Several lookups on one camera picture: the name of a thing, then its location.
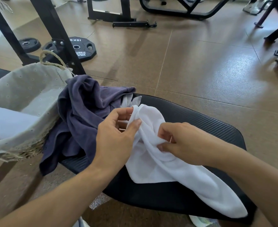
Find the navy blue towel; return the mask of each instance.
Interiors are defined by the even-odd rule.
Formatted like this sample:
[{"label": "navy blue towel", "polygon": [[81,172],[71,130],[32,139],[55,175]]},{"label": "navy blue towel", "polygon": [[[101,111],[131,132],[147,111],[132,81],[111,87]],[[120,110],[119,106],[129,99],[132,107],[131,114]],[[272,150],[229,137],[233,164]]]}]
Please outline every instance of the navy blue towel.
[{"label": "navy blue towel", "polygon": [[51,129],[43,146],[39,165],[43,175],[52,172],[59,156],[75,156],[84,151],[87,165],[96,152],[99,123],[121,105],[122,96],[134,93],[135,87],[104,87],[88,75],[67,80],[67,86],[58,97],[59,120]]}]

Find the tiled floor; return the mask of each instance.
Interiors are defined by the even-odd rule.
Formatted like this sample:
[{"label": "tiled floor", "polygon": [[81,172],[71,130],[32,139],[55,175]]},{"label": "tiled floor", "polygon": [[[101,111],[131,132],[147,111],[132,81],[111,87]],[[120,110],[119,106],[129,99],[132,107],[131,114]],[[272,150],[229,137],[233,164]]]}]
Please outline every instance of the tiled floor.
[{"label": "tiled floor", "polygon": [[[120,12],[120,0],[94,3],[95,8]],[[86,5],[67,3],[57,9],[69,36],[88,38],[98,55],[82,63],[88,75],[107,86],[136,86],[155,95],[235,126],[250,153],[278,168],[278,71],[263,37],[278,28],[273,12],[263,29],[254,30],[261,17],[242,12],[243,3],[228,3],[203,22],[150,15],[138,0],[130,0],[132,16],[157,21],[157,28],[112,28],[87,19]],[[216,4],[198,5],[208,11]],[[170,7],[183,8],[171,2]],[[36,37],[41,44],[50,35],[40,19],[15,30],[18,38]],[[13,70],[21,62],[0,37],[0,68]],[[10,170],[0,182],[0,215],[10,212],[73,176],[62,166],[50,175],[37,175],[40,156],[0,169]],[[97,226],[192,226],[186,215],[130,207],[100,195],[84,218]]]}]

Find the shoe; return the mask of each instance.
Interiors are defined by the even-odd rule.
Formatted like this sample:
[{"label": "shoe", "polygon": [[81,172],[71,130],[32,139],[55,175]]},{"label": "shoe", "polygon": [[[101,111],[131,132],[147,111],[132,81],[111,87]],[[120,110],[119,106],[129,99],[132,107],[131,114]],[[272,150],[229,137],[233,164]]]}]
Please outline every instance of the shoe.
[{"label": "shoe", "polygon": [[260,12],[260,9],[258,8],[258,3],[248,3],[244,8],[244,12],[247,12],[252,15],[257,15]]},{"label": "shoe", "polygon": [[[258,8],[261,9],[263,7],[264,3],[267,1],[268,0],[260,0],[260,2],[258,3]],[[271,4],[271,2],[267,3],[263,10],[267,10],[268,7],[270,6],[270,4]]]}]

